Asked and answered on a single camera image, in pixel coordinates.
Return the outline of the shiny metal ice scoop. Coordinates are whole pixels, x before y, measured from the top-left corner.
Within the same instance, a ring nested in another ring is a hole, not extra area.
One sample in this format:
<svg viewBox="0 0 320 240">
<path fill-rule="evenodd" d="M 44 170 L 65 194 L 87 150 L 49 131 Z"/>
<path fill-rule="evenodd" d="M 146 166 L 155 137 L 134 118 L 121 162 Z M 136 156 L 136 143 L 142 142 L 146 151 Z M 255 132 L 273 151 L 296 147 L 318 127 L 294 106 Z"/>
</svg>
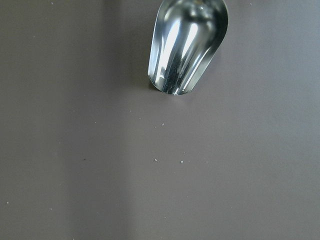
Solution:
<svg viewBox="0 0 320 240">
<path fill-rule="evenodd" d="M 147 75 L 159 91 L 190 93 L 228 29 L 223 0 L 164 0 L 153 29 Z"/>
</svg>

